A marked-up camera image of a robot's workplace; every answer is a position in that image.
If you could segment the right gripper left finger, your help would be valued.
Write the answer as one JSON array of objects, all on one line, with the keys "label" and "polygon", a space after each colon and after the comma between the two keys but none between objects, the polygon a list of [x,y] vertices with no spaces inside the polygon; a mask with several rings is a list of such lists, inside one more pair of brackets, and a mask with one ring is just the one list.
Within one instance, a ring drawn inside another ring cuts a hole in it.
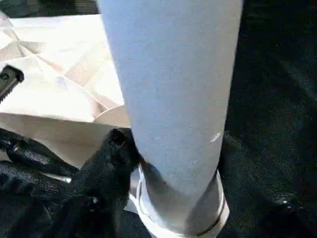
[{"label": "right gripper left finger", "polygon": [[131,174],[140,160],[131,129],[109,131],[65,188],[56,237],[119,238]]}]

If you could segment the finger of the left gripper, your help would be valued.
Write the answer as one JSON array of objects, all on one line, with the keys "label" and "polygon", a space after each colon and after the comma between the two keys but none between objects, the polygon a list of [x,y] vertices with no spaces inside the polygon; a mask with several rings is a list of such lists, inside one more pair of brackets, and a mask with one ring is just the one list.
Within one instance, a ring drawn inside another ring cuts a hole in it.
[{"label": "finger of the left gripper", "polygon": [[0,72],[0,102],[2,102],[8,94],[19,84],[24,81],[24,73],[11,66],[5,65]]},{"label": "finger of the left gripper", "polygon": [[12,162],[47,174],[70,179],[77,173],[76,167],[62,160],[44,144],[3,128],[0,130],[0,149]]}]

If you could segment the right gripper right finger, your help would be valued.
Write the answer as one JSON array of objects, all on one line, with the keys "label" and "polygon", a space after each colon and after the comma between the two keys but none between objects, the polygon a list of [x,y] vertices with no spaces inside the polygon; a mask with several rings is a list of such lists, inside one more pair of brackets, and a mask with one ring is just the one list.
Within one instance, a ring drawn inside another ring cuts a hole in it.
[{"label": "right gripper right finger", "polygon": [[317,201],[230,133],[218,165],[230,215],[222,238],[315,238]]}]

